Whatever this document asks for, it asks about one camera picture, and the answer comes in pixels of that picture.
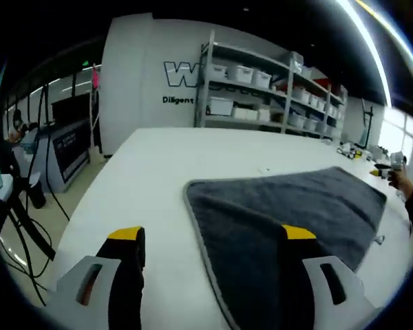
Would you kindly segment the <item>person's right hand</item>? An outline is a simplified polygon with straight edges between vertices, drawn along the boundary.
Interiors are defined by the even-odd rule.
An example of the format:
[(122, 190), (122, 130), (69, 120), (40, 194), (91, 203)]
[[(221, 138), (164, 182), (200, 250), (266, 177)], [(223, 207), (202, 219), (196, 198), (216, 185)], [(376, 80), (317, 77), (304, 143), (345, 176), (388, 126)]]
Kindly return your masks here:
[(413, 194), (413, 183), (409, 180), (404, 170), (390, 171), (388, 184), (402, 192), (405, 200), (408, 200)]

